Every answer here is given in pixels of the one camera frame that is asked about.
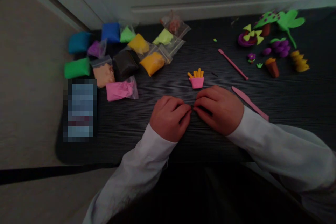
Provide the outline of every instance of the baseboard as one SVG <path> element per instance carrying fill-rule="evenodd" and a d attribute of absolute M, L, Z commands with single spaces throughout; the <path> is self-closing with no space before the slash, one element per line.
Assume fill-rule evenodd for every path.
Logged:
<path fill-rule="evenodd" d="M 183 20 L 221 18 L 264 13 L 273 9 L 313 9 L 336 6 L 336 0 L 240 0 L 226 2 L 193 3 L 181 5 L 132 7 L 131 11 L 141 24 L 158 23 L 170 10 Z"/>

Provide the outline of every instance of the pink modeling clay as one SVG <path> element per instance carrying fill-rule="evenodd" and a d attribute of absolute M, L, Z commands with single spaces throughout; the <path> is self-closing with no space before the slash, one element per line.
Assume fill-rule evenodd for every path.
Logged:
<path fill-rule="evenodd" d="M 109 102 L 123 98 L 138 99 L 137 83 L 134 76 L 124 82 L 112 82 L 106 84 L 107 100 Z"/>
<path fill-rule="evenodd" d="M 237 95 L 239 95 L 244 101 L 246 101 L 246 103 L 250 105 L 259 115 L 261 115 L 262 118 L 264 118 L 266 121 L 269 120 L 269 116 L 266 115 L 264 112 L 262 112 L 260 108 L 258 108 L 243 91 L 239 90 L 236 87 L 231 88 Z"/>
<path fill-rule="evenodd" d="M 193 89 L 198 89 L 198 88 L 202 88 L 203 87 L 203 83 L 204 83 L 204 77 L 202 78 L 189 78 L 192 88 Z"/>
<path fill-rule="evenodd" d="M 245 80 L 248 80 L 248 77 L 246 77 L 245 74 L 243 74 L 243 72 L 229 59 L 229 57 L 225 55 L 222 49 L 218 49 L 218 51 L 230 62 L 230 64 L 238 71 L 238 73 L 240 73 L 245 78 Z"/>

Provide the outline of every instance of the finger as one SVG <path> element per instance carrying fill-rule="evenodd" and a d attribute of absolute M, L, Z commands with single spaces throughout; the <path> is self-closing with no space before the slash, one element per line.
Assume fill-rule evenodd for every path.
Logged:
<path fill-rule="evenodd" d="M 194 103 L 194 107 L 202 106 L 209 110 L 211 113 L 215 113 L 218 109 L 217 103 L 208 97 L 201 97 L 197 99 Z"/>
<path fill-rule="evenodd" d="M 207 112 L 197 107 L 194 108 L 194 111 L 206 124 L 208 124 L 211 128 L 215 128 L 216 122 L 211 115 L 209 115 Z"/>
<path fill-rule="evenodd" d="M 211 100 L 218 101 L 221 98 L 221 95 L 215 89 L 209 87 L 199 92 L 196 96 L 196 100 L 201 97 L 208 97 Z"/>
<path fill-rule="evenodd" d="M 220 87 L 220 86 L 212 86 L 211 88 L 213 88 L 214 90 L 216 90 L 218 93 L 222 94 L 222 95 L 227 95 L 228 93 L 231 93 L 229 90 L 223 88 L 223 87 Z"/>
<path fill-rule="evenodd" d="M 185 115 L 186 113 L 191 110 L 191 106 L 187 105 L 187 104 L 182 104 L 181 106 L 179 106 L 177 109 L 175 109 L 172 114 L 174 117 L 176 117 L 176 119 L 178 121 L 180 121 Z"/>
<path fill-rule="evenodd" d="M 178 105 L 182 104 L 184 104 L 184 101 L 182 99 L 173 97 L 167 102 L 163 109 L 168 112 L 173 112 Z"/>
<path fill-rule="evenodd" d="M 189 126 L 190 123 L 190 115 L 191 115 L 191 110 L 189 110 L 185 116 L 183 117 L 181 123 L 180 123 L 180 130 L 184 134 L 187 127 Z"/>
<path fill-rule="evenodd" d="M 173 98 L 175 98 L 175 97 L 173 97 L 173 96 L 162 96 L 162 98 L 160 99 L 160 106 L 159 106 L 159 108 L 160 109 L 163 108 L 167 104 L 167 102 L 170 99 L 173 99 Z"/>

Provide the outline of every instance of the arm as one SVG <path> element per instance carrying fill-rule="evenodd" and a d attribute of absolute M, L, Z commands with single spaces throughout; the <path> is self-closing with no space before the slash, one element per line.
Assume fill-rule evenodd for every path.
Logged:
<path fill-rule="evenodd" d="M 288 189 L 300 193 L 307 210 L 325 222 L 335 221 L 336 157 L 321 139 L 303 129 L 267 122 L 218 86 L 202 90 L 194 106 L 209 126 L 247 150 L 261 168 L 279 174 Z"/>
<path fill-rule="evenodd" d="M 142 139 L 123 156 L 120 166 L 93 198 L 83 224 L 107 223 L 156 185 L 170 153 L 189 125 L 190 114 L 191 107 L 178 98 L 164 96 L 156 103 Z"/>

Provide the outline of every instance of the pink plastic knife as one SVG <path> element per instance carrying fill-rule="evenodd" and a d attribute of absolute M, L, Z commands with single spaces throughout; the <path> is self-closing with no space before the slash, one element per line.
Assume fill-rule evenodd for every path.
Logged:
<path fill-rule="evenodd" d="M 239 95 L 244 101 L 246 101 L 246 103 L 250 105 L 259 115 L 261 115 L 266 121 L 268 121 L 269 116 L 266 115 L 264 112 L 262 112 L 260 108 L 258 108 L 243 91 L 239 90 L 236 87 L 231 88 L 237 95 Z"/>

